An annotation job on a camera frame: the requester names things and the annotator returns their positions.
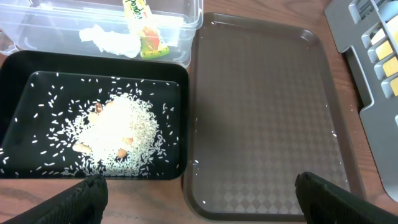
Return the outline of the white tissue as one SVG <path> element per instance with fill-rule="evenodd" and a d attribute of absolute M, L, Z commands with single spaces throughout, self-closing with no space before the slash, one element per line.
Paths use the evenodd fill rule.
<path fill-rule="evenodd" d="M 134 58 L 141 51 L 141 38 L 138 34 L 106 32 L 99 25 L 94 25 L 80 30 L 79 36 L 82 42 L 92 41 L 100 52 Z"/>

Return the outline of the yellow plate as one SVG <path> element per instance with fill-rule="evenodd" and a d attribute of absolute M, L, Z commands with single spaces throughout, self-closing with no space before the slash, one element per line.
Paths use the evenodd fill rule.
<path fill-rule="evenodd" d="M 397 96 L 397 54 L 394 52 L 386 34 L 382 28 L 376 30 L 371 39 L 372 45 L 376 45 L 376 75 L 381 81 L 381 88 L 386 98 Z"/>

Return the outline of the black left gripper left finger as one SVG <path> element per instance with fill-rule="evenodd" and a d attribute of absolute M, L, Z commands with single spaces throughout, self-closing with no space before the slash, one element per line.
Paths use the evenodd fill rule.
<path fill-rule="evenodd" d="M 4 224 L 100 224 L 108 204 L 102 175 L 92 175 Z"/>

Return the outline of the green pandan cake wrapper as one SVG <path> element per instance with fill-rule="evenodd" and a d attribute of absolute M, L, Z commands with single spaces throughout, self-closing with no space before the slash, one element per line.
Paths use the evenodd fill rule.
<path fill-rule="evenodd" d="M 146 0 L 123 0 L 123 8 L 130 33 L 140 37 L 141 58 L 159 58 L 170 53 Z"/>

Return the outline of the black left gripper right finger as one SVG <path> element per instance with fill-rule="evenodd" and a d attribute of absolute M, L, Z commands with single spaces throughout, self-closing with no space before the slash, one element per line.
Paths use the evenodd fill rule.
<path fill-rule="evenodd" d="M 397 216 L 311 173 L 295 180 L 295 193 L 307 223 L 397 224 Z"/>

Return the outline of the pile of white rice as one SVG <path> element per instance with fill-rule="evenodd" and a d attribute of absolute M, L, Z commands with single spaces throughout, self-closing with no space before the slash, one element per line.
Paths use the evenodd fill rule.
<path fill-rule="evenodd" d="M 1 177 L 174 179 L 180 104 L 172 81 L 35 72 L 1 96 Z"/>

